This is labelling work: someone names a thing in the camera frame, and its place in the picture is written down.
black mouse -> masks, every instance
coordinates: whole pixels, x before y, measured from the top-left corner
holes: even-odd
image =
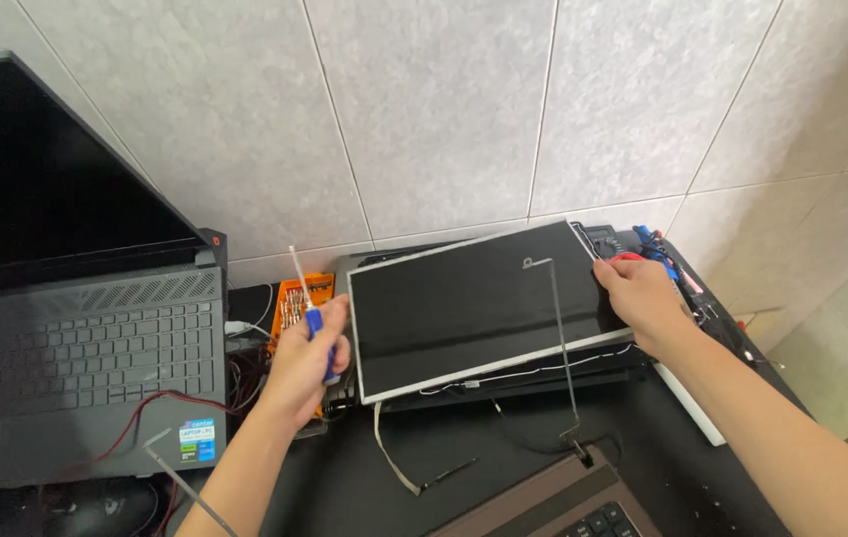
[[[159,513],[160,495],[146,479],[75,482],[44,493],[44,537],[130,537]]]

laptop keyboard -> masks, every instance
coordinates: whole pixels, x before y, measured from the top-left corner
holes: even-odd
[[[134,402],[157,390],[213,392],[211,310],[204,302],[90,316],[0,339],[0,354],[18,358],[0,366],[0,412]]]
[[[554,537],[640,537],[640,534],[620,505],[610,502]]]

right hand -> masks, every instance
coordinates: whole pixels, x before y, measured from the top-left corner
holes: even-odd
[[[593,272],[609,291],[613,311],[632,327],[636,343],[650,356],[659,359],[668,339],[696,330],[662,263],[596,260]]]

